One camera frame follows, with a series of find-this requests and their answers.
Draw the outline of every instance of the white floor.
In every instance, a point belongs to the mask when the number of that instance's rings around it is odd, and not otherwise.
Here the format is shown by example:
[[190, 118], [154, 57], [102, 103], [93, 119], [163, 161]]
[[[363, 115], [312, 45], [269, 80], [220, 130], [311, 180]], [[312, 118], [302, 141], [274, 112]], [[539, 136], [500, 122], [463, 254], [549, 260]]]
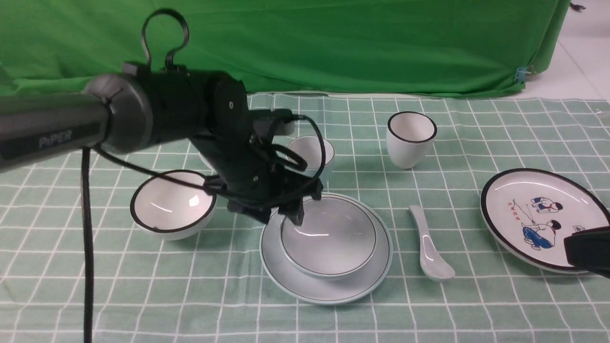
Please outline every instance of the white floor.
[[[524, 91], [510, 98], [610, 101], [610, 0], [573, 1], [586, 9], [582, 12], [568, 10], [551, 65], [529, 80]], [[397, 94], [330, 95], [409, 97]]]

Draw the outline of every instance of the plate rim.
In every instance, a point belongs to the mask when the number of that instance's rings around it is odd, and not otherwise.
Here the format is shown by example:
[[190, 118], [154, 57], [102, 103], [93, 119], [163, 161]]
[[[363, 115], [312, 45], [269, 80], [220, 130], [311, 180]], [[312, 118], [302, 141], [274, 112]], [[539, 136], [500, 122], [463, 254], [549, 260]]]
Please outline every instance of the plate rim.
[[530, 173], [545, 174], [545, 175], [548, 175], [548, 176], [552, 176], [554, 178], [558, 178], [561, 181], [564, 181], [564, 182], [566, 182], [566, 183], [576, 187], [578, 190], [582, 191], [583, 193], [588, 195], [593, 200], [593, 202], [597, 205], [597, 207], [599, 209], [601, 209], [602, 213], [606, 217], [606, 221], [608, 222], [608, 225], [610, 225], [610, 212], [608, 212], [608, 210], [606, 209], [604, 204], [595, 195], [593, 195], [590, 191], [588, 191], [587, 189], [585, 189], [583, 186], [579, 185], [575, 181], [572, 181], [571, 179], [568, 179], [565, 176], [559, 175], [557, 173], [553, 173], [552, 171], [548, 171], [548, 170], [536, 169], [536, 168], [513, 168], [513, 169], [502, 171], [502, 172], [497, 173], [496, 175], [494, 175], [492, 178], [490, 178], [485, 183], [485, 186], [483, 187], [483, 190], [481, 191], [481, 201], [480, 201], [481, 213], [483, 214], [483, 219], [485, 220], [487, 229], [492, 233], [493, 237], [497, 241], [499, 241], [500, 244], [502, 244], [504, 246], [504, 248], [506, 248], [512, 254], [516, 255], [521, 260], [523, 260], [523, 261], [525, 261], [525, 262], [527, 262], [527, 263], [529, 263], [531, 265], [534, 265], [535, 267], [538, 267], [538, 268], [541, 268], [541, 269], [544, 269], [544, 270], [547, 270], [547, 271], [550, 271], [550, 272], [556, 272], [556, 273], [577, 274], [577, 273], [584, 273], [584, 272], [586, 272], [586, 270], [579, 269], [579, 268], [576, 268], [576, 267], [565, 267], [565, 266], [562, 266], [562, 265], [550, 264], [548, 262], [541, 261], [541, 260], [539, 260], [537, 258], [534, 258], [534, 257], [532, 257], [532, 256], [530, 256], [530, 255], [528, 255], [528, 254], [526, 254], [524, 252], [522, 252], [520, 249], [518, 249], [513, 244], [511, 244], [504, 237], [504, 235], [502, 235], [499, 232], [499, 230], [493, 224], [491, 218], [489, 217], [489, 213], [487, 211], [487, 193], [489, 192], [489, 189], [491, 188], [491, 185], [495, 181], [497, 181], [498, 179], [500, 179], [503, 176], [506, 176], [506, 175], [512, 174], [512, 173], [517, 173], [517, 172], [530, 172]]
[[[265, 273], [267, 273], [267, 276], [269, 276], [269, 278], [272, 280], [272, 282], [278, 287], [280, 288], [282, 291], [284, 291], [286, 294], [289, 294], [292, 297], [295, 297], [299, 300], [305, 301], [306, 303], [310, 303], [310, 304], [314, 304], [314, 305], [323, 305], [323, 306], [332, 306], [332, 305], [344, 305], [347, 303], [351, 303], [354, 301], [357, 301], [358, 299], [361, 299], [363, 297], [366, 297], [368, 294], [370, 294], [371, 292], [373, 292], [377, 287], [379, 287], [379, 285], [386, 279], [388, 273], [390, 272], [390, 268], [392, 267], [392, 258], [394, 255], [394, 247], [393, 247], [393, 242], [392, 242], [392, 236], [391, 236], [391, 232], [389, 230], [389, 228], [387, 227], [386, 223], [383, 221], [383, 219], [375, 212], [373, 211], [368, 205], [366, 205], [365, 203], [349, 197], [348, 195], [344, 195], [341, 193], [332, 193], [332, 192], [324, 192], [322, 193], [322, 195], [332, 195], [335, 197], [340, 197], [340, 198], [345, 198], [347, 200], [353, 201], [356, 204], [359, 204], [361, 206], [363, 206], [366, 210], [368, 210], [369, 212], [371, 212], [371, 214], [373, 214], [373, 216], [379, 220], [381, 227], [384, 230], [384, 233], [386, 235], [387, 238], [387, 243], [388, 243], [388, 257], [387, 257], [387, 262], [386, 262], [386, 266], [384, 268], [384, 271], [382, 272], [382, 274], [379, 276], [379, 278], [377, 279], [377, 281], [375, 281], [374, 284], [372, 284], [370, 287], [368, 287], [365, 291], [354, 295], [352, 297], [348, 297], [348, 298], [343, 298], [343, 299], [339, 299], [339, 300], [334, 300], [334, 301], [320, 301], [317, 299], [311, 299], [311, 298], [307, 298], [307, 297], [303, 297], [300, 294], [297, 294], [296, 292], [291, 291], [290, 289], [287, 289], [284, 285], [282, 285], [274, 276], [273, 274], [271, 274], [269, 272], [269, 269], [267, 267], [267, 263], [265, 262], [265, 258], [263, 256], [263, 249], [262, 249], [262, 242], [263, 242], [263, 236], [265, 233], [265, 230], [267, 229], [268, 225], [265, 225], [263, 227], [262, 232], [260, 233], [260, 239], [259, 239], [259, 256], [260, 256], [260, 260], [262, 263], [262, 266], [265, 270]], [[275, 215], [278, 212], [278, 210], [275, 210], [271, 216]]]

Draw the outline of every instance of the white cup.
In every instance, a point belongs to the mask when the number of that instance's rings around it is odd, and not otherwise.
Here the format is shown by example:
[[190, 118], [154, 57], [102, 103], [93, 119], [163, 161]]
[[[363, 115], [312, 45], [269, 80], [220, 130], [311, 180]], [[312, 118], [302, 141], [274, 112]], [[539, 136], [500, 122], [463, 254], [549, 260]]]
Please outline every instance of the white cup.
[[387, 121], [386, 144], [390, 160], [398, 168], [411, 169], [432, 148], [436, 124], [417, 112], [399, 112]]
[[[163, 174], [192, 184], [204, 183], [204, 176], [191, 170]], [[212, 218], [215, 205], [215, 195], [155, 176], [135, 191], [129, 209], [144, 232], [164, 240], [178, 240], [201, 231]]]
[[[326, 182], [332, 173], [332, 165], [335, 161], [335, 148], [333, 148], [332, 144], [326, 139], [323, 139], [322, 141], [324, 141], [326, 163], [324, 165], [324, 170], [320, 175], [320, 181], [323, 185], [326, 185]], [[318, 137], [314, 135], [298, 137], [288, 144], [288, 149], [297, 153], [307, 162], [307, 169], [305, 169], [305, 171], [294, 171], [305, 176], [313, 177], [320, 168], [320, 163], [322, 162], [322, 152]]]

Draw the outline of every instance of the robotic arm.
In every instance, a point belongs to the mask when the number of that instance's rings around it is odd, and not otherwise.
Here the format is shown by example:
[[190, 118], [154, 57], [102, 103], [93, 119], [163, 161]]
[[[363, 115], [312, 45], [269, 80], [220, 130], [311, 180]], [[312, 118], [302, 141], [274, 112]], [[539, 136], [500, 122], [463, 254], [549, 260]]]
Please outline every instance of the robotic arm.
[[0, 99], [0, 173], [83, 146], [127, 154], [190, 139], [218, 173], [205, 191], [227, 198], [229, 211], [267, 223], [279, 208], [300, 225], [303, 198], [319, 200], [322, 184], [286, 169], [307, 164], [272, 140], [302, 119], [285, 109], [248, 110], [243, 83], [224, 72], [171, 64], [153, 73], [127, 62], [82, 93]]

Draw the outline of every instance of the black cable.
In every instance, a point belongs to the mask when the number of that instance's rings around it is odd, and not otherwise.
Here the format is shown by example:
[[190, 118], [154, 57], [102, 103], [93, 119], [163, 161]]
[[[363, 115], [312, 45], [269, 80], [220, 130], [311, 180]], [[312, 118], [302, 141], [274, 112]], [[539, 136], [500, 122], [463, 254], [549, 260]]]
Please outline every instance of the black cable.
[[320, 128], [318, 128], [318, 125], [315, 124], [313, 119], [311, 119], [310, 117], [308, 117], [306, 115], [297, 115], [296, 117], [298, 120], [308, 121], [309, 124], [311, 124], [311, 126], [314, 129], [315, 135], [318, 137], [318, 143], [320, 143], [320, 149], [321, 149], [320, 166], [318, 167], [318, 170], [315, 172], [314, 176], [308, 182], [305, 182], [305, 184], [302, 185], [300, 188], [296, 189], [294, 192], [290, 192], [287, 195], [284, 195], [283, 197], [279, 197], [279, 199], [277, 199], [277, 200], [270, 200], [270, 201], [264, 203], [261, 207], [267, 207], [267, 208], [277, 207], [280, 205], [280, 203], [283, 203], [287, 200], [291, 200], [292, 198], [295, 198], [296, 194], [298, 194], [298, 197], [301, 197], [301, 194], [303, 194], [303, 191], [306, 190], [308, 187], [310, 187], [314, 182], [317, 182], [318, 178], [324, 171], [324, 165], [326, 164], [326, 147], [324, 146], [324, 138], [322, 137], [322, 132], [320, 132]]
[[[306, 120], [308, 121], [311, 126], [314, 129], [314, 132], [316, 134], [316, 136], [318, 137], [318, 142], [320, 143], [320, 149], [321, 149], [321, 163], [320, 166], [318, 167], [318, 170], [316, 171], [316, 173], [314, 174], [313, 178], [310, 179], [308, 182], [306, 182], [304, 185], [302, 185], [301, 187], [299, 187], [298, 189], [285, 194], [283, 196], [279, 196], [275, 199], [271, 199], [271, 200], [267, 200], [264, 201], [260, 204], [257, 204], [257, 206], [260, 207], [267, 207], [267, 208], [272, 208], [272, 207], [277, 207], [279, 206], [281, 203], [285, 202], [285, 201], [289, 201], [292, 199], [297, 199], [303, 196], [303, 191], [311, 186], [314, 182], [317, 182], [317, 179], [320, 177], [320, 175], [322, 174], [322, 171], [324, 170], [324, 165], [326, 163], [326, 148], [324, 146], [324, 140], [322, 137], [322, 133], [320, 132], [320, 128], [318, 128], [318, 125], [316, 125], [316, 123], [314, 122], [313, 119], [311, 119], [311, 117], [308, 117], [306, 115], [295, 115], [294, 116], [295, 120]], [[257, 199], [257, 198], [250, 198], [250, 197], [244, 197], [243, 195], [237, 194], [237, 193], [233, 193], [230, 192], [228, 190], [219, 190], [217, 188], [214, 187], [210, 187], [208, 185], [206, 185], [205, 183], [203, 185], [199, 185], [199, 184], [193, 184], [187, 181], [183, 181], [183, 180], [179, 180], [179, 179], [174, 179], [171, 176], [168, 176], [167, 174], [162, 174], [162, 173], [158, 173], [156, 171], [141, 167], [139, 165], [135, 165], [132, 164], [130, 162], [127, 162], [125, 160], [122, 160], [116, 156], [113, 156], [111, 154], [109, 154], [108, 152], [104, 151], [101, 146], [96, 145], [95, 147], [93, 147], [93, 150], [95, 152], [97, 152], [100, 156], [102, 156], [103, 158], [107, 159], [108, 161], [111, 161], [115, 164], [118, 164], [122, 167], [126, 167], [126, 168], [130, 168], [133, 169], [137, 172], [146, 174], [148, 176], [153, 176], [153, 177], [157, 177], [160, 179], [164, 179], [166, 181], [169, 182], [173, 182], [175, 184], [179, 184], [181, 186], [186, 186], [186, 187], [191, 187], [191, 188], [195, 188], [195, 189], [200, 189], [203, 190], [205, 192], [212, 192], [216, 195], [228, 198], [228, 199], [233, 199], [235, 201], [238, 201], [240, 203], [259, 203], [262, 201], [262, 199]]]
[[85, 303], [83, 318], [83, 341], [92, 343], [93, 339], [93, 225], [91, 221], [91, 198], [89, 194], [89, 164], [91, 149], [82, 149], [81, 161], [81, 208], [82, 235], [85, 251]]

